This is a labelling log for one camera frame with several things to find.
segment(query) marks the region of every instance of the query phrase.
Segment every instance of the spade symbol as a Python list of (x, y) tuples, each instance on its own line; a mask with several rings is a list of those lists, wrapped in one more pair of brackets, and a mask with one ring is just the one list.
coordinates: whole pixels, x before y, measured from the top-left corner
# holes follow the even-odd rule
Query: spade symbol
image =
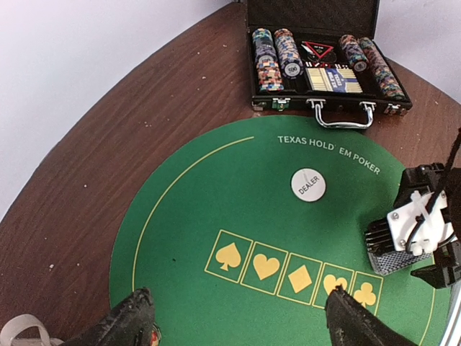
[(237, 250), (236, 243), (223, 247), (216, 253), (216, 260), (222, 263), (222, 270), (229, 271), (229, 267), (236, 268), (240, 265), (242, 257)]

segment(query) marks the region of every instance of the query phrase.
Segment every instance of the heart symbol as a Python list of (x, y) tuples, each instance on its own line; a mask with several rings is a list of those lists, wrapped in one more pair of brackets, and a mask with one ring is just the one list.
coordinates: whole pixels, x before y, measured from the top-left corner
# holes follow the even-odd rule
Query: heart symbol
[(345, 278), (336, 279), (336, 277), (332, 274), (325, 276), (323, 279), (323, 288), (325, 288), (326, 294), (328, 295), (330, 295), (330, 292), (339, 285), (342, 285), (345, 290), (347, 288), (347, 280)]
[(280, 262), (277, 258), (269, 258), (263, 254), (257, 254), (253, 258), (253, 266), (260, 280), (264, 280), (275, 274), (280, 268)]

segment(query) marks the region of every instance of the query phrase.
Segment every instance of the club symbol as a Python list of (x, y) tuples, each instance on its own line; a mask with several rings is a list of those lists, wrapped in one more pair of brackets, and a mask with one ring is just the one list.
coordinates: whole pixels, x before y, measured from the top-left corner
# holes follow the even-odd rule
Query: club symbol
[(376, 295), (373, 293), (372, 284), (363, 283), (360, 289), (355, 291), (354, 299), (361, 303), (364, 308), (375, 305)]

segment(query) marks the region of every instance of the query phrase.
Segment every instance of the yellow card outline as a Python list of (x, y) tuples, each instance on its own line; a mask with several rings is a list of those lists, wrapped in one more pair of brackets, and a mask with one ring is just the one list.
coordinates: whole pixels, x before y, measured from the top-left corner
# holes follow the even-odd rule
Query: yellow card outline
[(357, 274), (361, 274), (361, 275), (363, 275), (363, 276), (370, 276), (371, 278), (375, 278), (375, 279), (380, 279), (380, 280), (381, 280), (381, 284), (380, 284), (380, 294), (379, 294), (378, 297), (377, 297), (377, 300), (376, 300), (376, 308), (375, 308), (375, 312), (374, 312), (374, 315), (376, 316), (376, 315), (377, 315), (377, 310), (378, 310), (378, 308), (380, 307), (381, 294), (382, 294), (382, 286), (384, 285), (384, 277), (378, 276), (378, 275), (373, 275), (373, 274), (368, 274), (367, 272), (356, 271), (356, 272), (355, 272), (355, 276), (354, 276), (354, 284), (353, 284), (352, 290), (351, 290), (352, 298), (354, 297), (354, 288), (355, 288), (355, 282), (357, 281)]
[[(245, 260), (243, 261), (243, 265), (242, 265), (242, 269), (240, 270), (240, 274), (238, 274), (238, 279), (237, 281), (235, 280), (232, 280), (230, 278), (227, 278), (226, 276), (222, 276), (222, 275), (219, 275), (215, 272), (210, 272), (208, 270), (208, 266), (210, 265), (210, 262), (211, 262), (211, 259), (213, 257), (213, 254), (215, 253), (215, 250), (216, 250), (216, 245), (218, 245), (218, 242), (219, 242), (219, 239), (221, 237), (221, 234), (223, 233), (227, 233), (231, 236), (235, 236), (237, 238), (240, 238), (240, 239), (243, 239), (243, 240), (247, 240), (247, 241), (250, 241), (250, 247), (248, 248), (248, 251), (246, 252), (246, 257), (245, 257)], [(205, 266), (205, 272), (207, 272), (208, 274), (211, 274), (211, 275), (214, 275), (214, 276), (217, 276), (218, 278), (221, 278), (221, 279), (224, 279), (224, 280), (227, 280), (227, 281), (231, 281), (232, 283), (238, 283), (242, 277), (242, 273), (243, 273), (243, 269), (246, 265), (246, 261), (248, 260), (249, 258), (249, 253), (250, 253), (250, 250), (251, 248), (253, 247), (253, 243), (254, 241), (251, 240), (250, 238), (246, 238), (245, 236), (239, 236), (238, 234), (235, 234), (235, 233), (232, 233), (232, 232), (229, 232), (229, 231), (226, 231), (225, 229), (220, 229), (219, 230), (219, 233), (218, 233), (218, 236), (216, 237), (216, 240), (215, 240), (215, 244), (213, 245), (213, 248), (211, 250), (211, 254), (210, 254), (210, 257), (208, 257), (208, 261), (207, 261), (207, 265)]]
[[(355, 270), (353, 269), (348, 269), (348, 268), (345, 268), (345, 267), (342, 267), (340, 265), (333, 265), (331, 263), (328, 263), (328, 262), (324, 262), (323, 263), (323, 268), (322, 268), (322, 275), (321, 275), (321, 278), (323, 277), (323, 273), (325, 272), (325, 267), (329, 265), (330, 267), (335, 267), (335, 268), (338, 268), (338, 269), (342, 269), (342, 270), (346, 270), (347, 272), (352, 272), (352, 276), (351, 276), (351, 283), (355, 283), (353, 282), (354, 278), (355, 278)], [(318, 290), (320, 288), (320, 282), (321, 280), (319, 280), (319, 284), (317, 285), (317, 290), (315, 291), (314, 293), (314, 299), (313, 299), (313, 303), (312, 303), (312, 306), (315, 307), (315, 308), (318, 308), (318, 309), (322, 309), (322, 310), (325, 310), (325, 308), (323, 306), (319, 306), (319, 305), (316, 305), (315, 304), (315, 300), (317, 299), (317, 295), (318, 295)], [(351, 293), (351, 287), (352, 287), (352, 284), (349, 285), (349, 289), (346, 290), (347, 293)]]
[[(305, 301), (299, 301), (297, 299), (294, 299), (294, 298), (290, 298), (290, 297), (286, 297), (286, 296), (282, 296), (280, 295), (280, 291), (282, 289), (282, 286), (283, 286), (283, 282), (285, 281), (285, 279), (287, 278), (286, 274), (287, 274), (287, 269), (288, 269), (288, 266), (290, 265), (290, 260), (291, 260), (291, 257), (299, 257), (299, 258), (302, 258), (304, 260), (309, 260), (309, 261), (312, 261), (312, 262), (318, 262), (320, 263), (320, 267), (318, 269), (318, 273), (317, 273), (317, 278), (315, 279), (314, 281), (314, 289), (312, 291), (312, 294), (310, 295), (310, 300), (309, 300), (309, 303), (306, 303)], [(313, 300), (313, 297), (314, 297), (314, 293), (315, 293), (315, 290), (317, 288), (317, 285), (318, 285), (318, 280), (320, 279), (320, 274), (322, 272), (322, 269), (323, 269), (323, 261), (320, 261), (319, 259), (315, 259), (315, 258), (311, 258), (311, 257), (306, 257), (306, 256), (302, 256), (301, 254), (296, 254), (294, 252), (290, 252), (288, 254), (288, 259), (287, 259), (287, 264), (285, 265), (285, 269), (283, 271), (283, 274), (282, 274), (282, 282), (280, 283), (280, 286), (279, 286), (279, 289), (277, 290), (277, 294), (276, 296), (279, 297), (279, 298), (282, 298), (282, 299), (286, 299), (287, 301), (293, 301), (295, 303), (299, 303), (299, 304), (302, 304), (302, 305), (306, 305), (306, 306), (310, 306), (312, 304), (312, 300)]]
[[(245, 283), (243, 283), (243, 279), (245, 278), (245, 275), (246, 275), (246, 272), (248, 271), (248, 267), (250, 265), (250, 259), (253, 257), (253, 253), (254, 253), (254, 249), (256, 247), (256, 245), (259, 244), (259, 245), (262, 245), (263, 247), (269, 247), (270, 249), (274, 249), (274, 250), (277, 250), (277, 251), (280, 251), (280, 252), (284, 252), (285, 253), (285, 258), (283, 259), (283, 264), (282, 264), (282, 269), (280, 270), (280, 274), (279, 274), (279, 278), (277, 279), (277, 284), (275, 285), (275, 289), (274, 289), (274, 292), (271, 293), (271, 292), (268, 292), (267, 290), (262, 290), (261, 288), (257, 288), (257, 287), (253, 287), (253, 286), (250, 286), (250, 285), (247, 285)], [(282, 272), (284, 270), (286, 270), (285, 268), (285, 264), (287, 262), (287, 256), (288, 256), (288, 251), (286, 250), (283, 250), (283, 249), (280, 249), (278, 247), (273, 247), (271, 245), (268, 245), (268, 244), (265, 244), (265, 243), (261, 243), (259, 241), (255, 241), (253, 243), (253, 248), (251, 249), (251, 253), (250, 253), (250, 256), (249, 256), (249, 260), (246, 262), (246, 266), (245, 266), (245, 269), (243, 270), (243, 275), (242, 275), (242, 278), (241, 278), (241, 281), (240, 281), (240, 284), (244, 287), (248, 287), (248, 288), (251, 288), (252, 290), (257, 290), (258, 292), (262, 292), (262, 293), (265, 293), (265, 294), (269, 294), (270, 296), (275, 296), (275, 293), (277, 292), (277, 289), (280, 285), (280, 280), (282, 279)]]

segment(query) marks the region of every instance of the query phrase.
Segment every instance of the wooden table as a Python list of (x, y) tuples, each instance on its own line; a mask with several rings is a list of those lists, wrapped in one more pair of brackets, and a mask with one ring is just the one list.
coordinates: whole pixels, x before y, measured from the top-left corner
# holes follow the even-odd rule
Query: wooden table
[[(243, 4), (204, 19), (130, 72), (48, 154), (0, 224), (0, 325), (30, 313), (66, 340), (109, 311), (112, 246), (145, 180), (193, 138), (261, 115), (251, 108), (245, 34)], [(407, 167), (445, 161), (461, 105), (393, 67), (414, 107), (377, 116), (365, 135)]]

